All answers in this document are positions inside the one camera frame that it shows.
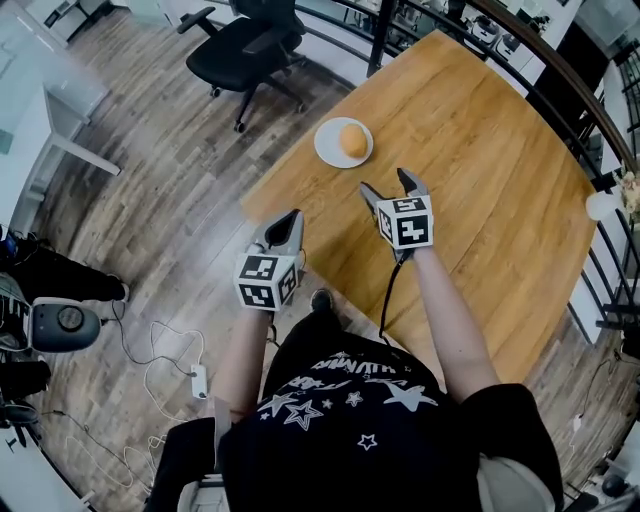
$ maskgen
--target desk leg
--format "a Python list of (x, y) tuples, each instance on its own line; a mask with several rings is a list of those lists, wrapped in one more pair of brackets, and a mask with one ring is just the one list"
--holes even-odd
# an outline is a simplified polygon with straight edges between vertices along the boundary
[(96, 167), (100, 167), (100, 169), (103, 169), (113, 174), (114, 176), (117, 176), (118, 174), (120, 174), (120, 168), (118, 166), (112, 164), (111, 162), (105, 160), (104, 158), (99, 157), (95, 153), (92, 153), (91, 151), (83, 148), (82, 146), (79, 146), (75, 142), (71, 142), (70, 140), (65, 139), (62, 135), (58, 133), (52, 134), (51, 143), (55, 146), (58, 146), (59, 148), (64, 149), (65, 151), (68, 151), (72, 155), (75, 155), (78, 158), (81, 158), (82, 160), (85, 160), (86, 162), (89, 162), (90, 164), (95, 165)]

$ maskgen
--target shoe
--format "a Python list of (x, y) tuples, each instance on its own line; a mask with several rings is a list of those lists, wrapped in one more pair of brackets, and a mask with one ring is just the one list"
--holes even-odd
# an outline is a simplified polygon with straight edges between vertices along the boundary
[(333, 297), (326, 288), (319, 288), (311, 296), (311, 311), (333, 311)]

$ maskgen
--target white electrical device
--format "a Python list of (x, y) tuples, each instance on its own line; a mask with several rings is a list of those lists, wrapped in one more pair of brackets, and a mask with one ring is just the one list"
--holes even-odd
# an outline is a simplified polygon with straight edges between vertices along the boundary
[(195, 375), (191, 377), (191, 394), (194, 398), (205, 400), (209, 397), (207, 390), (207, 369), (201, 364), (192, 364), (191, 373)]

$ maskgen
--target black pants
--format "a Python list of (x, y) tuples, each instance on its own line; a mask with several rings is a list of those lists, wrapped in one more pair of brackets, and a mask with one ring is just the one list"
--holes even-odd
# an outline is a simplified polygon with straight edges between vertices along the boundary
[(411, 354), (343, 331), (333, 311), (314, 311), (298, 322), (282, 342), (269, 368), (263, 398), (307, 372), (318, 361), (341, 351), (364, 355), (374, 363), (409, 366), (416, 380), (437, 386), (429, 369)]
[(110, 301), (121, 300), (125, 296), (117, 277), (43, 249), (36, 242), (21, 240), (18, 250), (18, 256), (26, 259), (18, 260), (6, 272), (18, 282), (29, 303), (38, 297)]
[(47, 388), (51, 378), (44, 361), (0, 364), (0, 391), (4, 400), (19, 400)]

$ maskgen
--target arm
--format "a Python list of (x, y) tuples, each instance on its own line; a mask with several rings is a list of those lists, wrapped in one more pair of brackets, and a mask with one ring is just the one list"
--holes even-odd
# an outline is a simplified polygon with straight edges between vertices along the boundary
[(213, 379), (213, 395), (229, 404), (233, 421), (242, 419), (258, 403), (270, 324), (268, 312), (243, 309)]
[(451, 396), (462, 402), (476, 391), (499, 384), (482, 331), (435, 249), (416, 249), (413, 260), (431, 336)]

